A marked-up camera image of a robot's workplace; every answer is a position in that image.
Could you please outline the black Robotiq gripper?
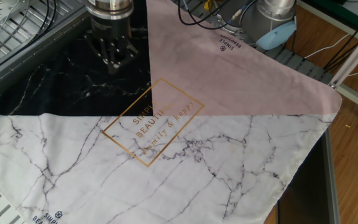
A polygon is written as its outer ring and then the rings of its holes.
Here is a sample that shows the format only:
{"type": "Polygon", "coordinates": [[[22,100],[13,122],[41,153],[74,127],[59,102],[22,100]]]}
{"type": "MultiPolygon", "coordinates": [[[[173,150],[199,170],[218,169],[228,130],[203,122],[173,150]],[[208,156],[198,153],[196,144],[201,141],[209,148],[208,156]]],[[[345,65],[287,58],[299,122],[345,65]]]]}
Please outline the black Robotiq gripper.
{"type": "Polygon", "coordinates": [[[108,66],[108,73],[118,70],[133,61],[139,51],[129,41],[130,19],[108,20],[91,16],[92,32],[85,33],[85,40],[92,51],[108,66]],[[111,58],[104,40],[111,42],[111,58]]]}

